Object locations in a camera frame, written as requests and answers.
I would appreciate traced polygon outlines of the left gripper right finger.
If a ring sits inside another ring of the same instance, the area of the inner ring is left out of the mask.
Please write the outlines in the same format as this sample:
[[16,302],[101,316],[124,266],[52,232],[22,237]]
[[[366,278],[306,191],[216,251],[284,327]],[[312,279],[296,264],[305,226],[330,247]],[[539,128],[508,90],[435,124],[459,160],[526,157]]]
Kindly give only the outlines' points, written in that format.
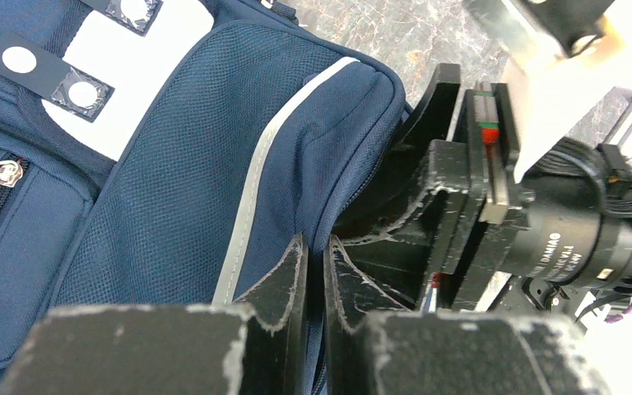
[[564,317],[411,311],[349,258],[323,253],[331,394],[608,394]]

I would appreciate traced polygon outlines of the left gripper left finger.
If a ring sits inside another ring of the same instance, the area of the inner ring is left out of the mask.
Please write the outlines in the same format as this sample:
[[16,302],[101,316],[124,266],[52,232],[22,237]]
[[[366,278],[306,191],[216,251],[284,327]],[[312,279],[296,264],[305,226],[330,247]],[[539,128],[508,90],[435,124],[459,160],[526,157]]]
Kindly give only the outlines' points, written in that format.
[[1,394],[299,394],[304,381],[301,235],[233,304],[74,305],[36,324]]

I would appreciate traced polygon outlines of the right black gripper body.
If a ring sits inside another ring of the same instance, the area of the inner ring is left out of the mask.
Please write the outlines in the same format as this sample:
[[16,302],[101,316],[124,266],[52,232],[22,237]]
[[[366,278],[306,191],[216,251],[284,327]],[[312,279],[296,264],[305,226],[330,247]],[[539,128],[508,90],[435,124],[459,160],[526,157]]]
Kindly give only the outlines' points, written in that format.
[[518,233],[528,229],[534,199],[514,180],[518,138],[505,84],[479,81],[466,91],[448,146],[461,153],[441,171],[446,206],[430,250],[430,305],[487,311],[498,295],[491,285]]

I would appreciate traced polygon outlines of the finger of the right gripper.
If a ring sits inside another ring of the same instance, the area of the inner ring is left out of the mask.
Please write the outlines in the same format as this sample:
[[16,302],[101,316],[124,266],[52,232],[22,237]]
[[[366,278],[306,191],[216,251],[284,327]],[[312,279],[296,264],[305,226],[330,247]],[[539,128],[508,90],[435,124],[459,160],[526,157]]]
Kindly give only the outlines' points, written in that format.
[[350,218],[369,216],[412,181],[430,143],[447,137],[460,87],[458,64],[440,63],[435,67],[423,96],[398,126],[376,171],[348,205]]
[[429,302],[434,277],[458,265],[468,234],[467,145],[434,140],[421,156],[396,152],[343,212],[335,229],[351,261],[397,302]]

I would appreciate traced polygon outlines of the navy blue student backpack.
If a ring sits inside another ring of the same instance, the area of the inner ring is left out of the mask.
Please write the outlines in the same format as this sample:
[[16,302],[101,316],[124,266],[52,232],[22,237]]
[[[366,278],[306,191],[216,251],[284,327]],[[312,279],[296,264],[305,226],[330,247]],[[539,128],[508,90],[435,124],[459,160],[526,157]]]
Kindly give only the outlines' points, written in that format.
[[0,387],[49,311],[227,303],[321,253],[410,113],[270,1],[0,1]]

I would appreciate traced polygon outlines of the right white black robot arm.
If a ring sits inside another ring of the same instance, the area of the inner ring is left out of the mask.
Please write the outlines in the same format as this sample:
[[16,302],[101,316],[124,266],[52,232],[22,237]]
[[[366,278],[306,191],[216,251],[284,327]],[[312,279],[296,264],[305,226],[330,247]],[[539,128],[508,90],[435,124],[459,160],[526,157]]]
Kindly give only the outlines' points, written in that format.
[[632,161],[561,139],[520,180],[509,89],[441,63],[335,232],[353,262],[420,310],[493,309],[517,280],[536,309],[569,288],[632,296]]

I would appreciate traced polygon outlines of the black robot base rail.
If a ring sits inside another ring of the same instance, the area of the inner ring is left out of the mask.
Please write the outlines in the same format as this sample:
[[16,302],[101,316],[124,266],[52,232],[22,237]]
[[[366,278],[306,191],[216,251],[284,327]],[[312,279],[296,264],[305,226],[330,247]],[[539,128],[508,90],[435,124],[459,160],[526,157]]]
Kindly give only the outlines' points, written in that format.
[[565,138],[524,176],[529,227],[492,306],[573,320],[632,306],[632,99],[595,147]]

